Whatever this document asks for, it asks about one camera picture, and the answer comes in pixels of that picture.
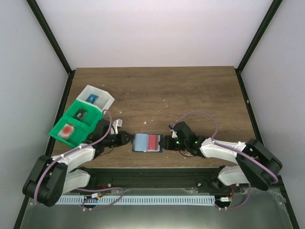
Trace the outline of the blue card holder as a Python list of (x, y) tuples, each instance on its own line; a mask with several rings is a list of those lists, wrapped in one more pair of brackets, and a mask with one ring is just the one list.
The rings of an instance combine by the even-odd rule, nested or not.
[(134, 135), (132, 140), (132, 150), (133, 152), (143, 152), (143, 153), (161, 153), (163, 150), (160, 149), (158, 152), (148, 151), (148, 136), (150, 134), (137, 133)]

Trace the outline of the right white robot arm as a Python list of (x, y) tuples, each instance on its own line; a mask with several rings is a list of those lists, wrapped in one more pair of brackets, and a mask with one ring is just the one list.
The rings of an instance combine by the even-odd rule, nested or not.
[(278, 182), (282, 162), (256, 139), (236, 143), (216, 141), (212, 137), (196, 135), (185, 122), (171, 125), (170, 130), (171, 135), (159, 142), (163, 149), (187, 151), (192, 156), (218, 158), (235, 164), (224, 166), (216, 176), (225, 186), (249, 184), (267, 191)]

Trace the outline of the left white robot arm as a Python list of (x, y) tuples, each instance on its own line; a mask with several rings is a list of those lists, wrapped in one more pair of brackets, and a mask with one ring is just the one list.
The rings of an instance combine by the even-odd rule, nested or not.
[(105, 148), (124, 146), (132, 140), (132, 134), (117, 130), (114, 123), (101, 119), (86, 139), (72, 150), (57, 156), (40, 156), (22, 193), (37, 203), (52, 207), (63, 194), (88, 185), (91, 175), (79, 169), (80, 165), (102, 155)]

